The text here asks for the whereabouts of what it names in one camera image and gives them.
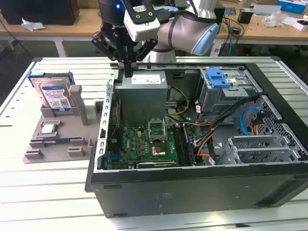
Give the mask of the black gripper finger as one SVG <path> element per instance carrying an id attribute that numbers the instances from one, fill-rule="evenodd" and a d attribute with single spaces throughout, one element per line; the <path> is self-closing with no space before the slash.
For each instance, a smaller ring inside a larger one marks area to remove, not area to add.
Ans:
<path id="1" fill-rule="evenodd" d="M 142 61 L 146 55 L 157 45 L 157 39 L 146 39 L 144 43 L 129 39 L 129 77 L 133 75 L 133 65 Z"/>
<path id="2" fill-rule="evenodd" d="M 92 37 L 92 44 L 105 54 L 110 60 L 118 61 L 123 65 L 125 77 L 129 77 L 128 54 L 125 51 L 123 40 L 118 31 L 111 32 L 109 39 L 102 31 Z"/>

